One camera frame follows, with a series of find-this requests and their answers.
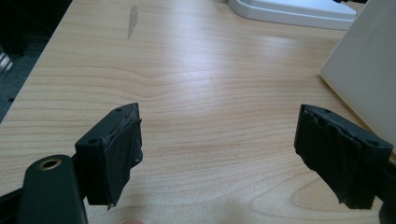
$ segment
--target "white object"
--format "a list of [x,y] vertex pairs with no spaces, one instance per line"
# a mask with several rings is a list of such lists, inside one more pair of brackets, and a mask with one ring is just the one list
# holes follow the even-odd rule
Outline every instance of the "white object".
[[258,21],[347,30],[356,11],[333,0],[229,0],[238,15]]
[[321,75],[378,136],[396,146],[396,1],[368,1]]

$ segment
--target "white monitor stand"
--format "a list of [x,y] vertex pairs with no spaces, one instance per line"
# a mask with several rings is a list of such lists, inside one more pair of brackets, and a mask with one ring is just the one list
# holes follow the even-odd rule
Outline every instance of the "white monitor stand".
[[333,0],[229,0],[238,15],[257,20],[347,30],[356,11]]

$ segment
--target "light wood surface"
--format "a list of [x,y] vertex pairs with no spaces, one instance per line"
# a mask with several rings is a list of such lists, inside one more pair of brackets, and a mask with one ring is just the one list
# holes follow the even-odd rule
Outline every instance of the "light wood surface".
[[75,0],[0,126],[0,194],[138,102],[143,162],[90,223],[377,223],[379,201],[348,210],[293,148],[300,104],[363,125],[319,76],[343,34],[225,0]]

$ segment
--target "screw hole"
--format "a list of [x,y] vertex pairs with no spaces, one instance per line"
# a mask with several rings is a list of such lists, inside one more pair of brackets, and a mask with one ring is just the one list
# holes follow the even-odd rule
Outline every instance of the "screw hole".
[[98,140],[97,139],[91,139],[90,141],[88,141],[89,144],[95,144],[97,143]]
[[43,161],[43,162],[41,162],[41,164],[40,164],[40,170],[43,170],[43,171],[47,171],[47,170],[51,170],[51,169],[53,169],[53,168],[55,168],[55,167],[57,167],[59,164],[61,164],[61,160],[60,159],[49,159],[49,160],[47,160],[47,161]]

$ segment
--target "wood grain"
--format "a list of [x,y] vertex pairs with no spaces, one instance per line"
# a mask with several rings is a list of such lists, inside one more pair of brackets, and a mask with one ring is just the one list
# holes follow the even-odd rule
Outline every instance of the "wood grain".
[[75,0],[0,126],[0,193],[138,102],[145,158],[117,207],[87,206],[90,223],[376,223],[380,202],[348,210],[293,148],[300,104],[363,125],[319,76],[343,34],[226,1]]

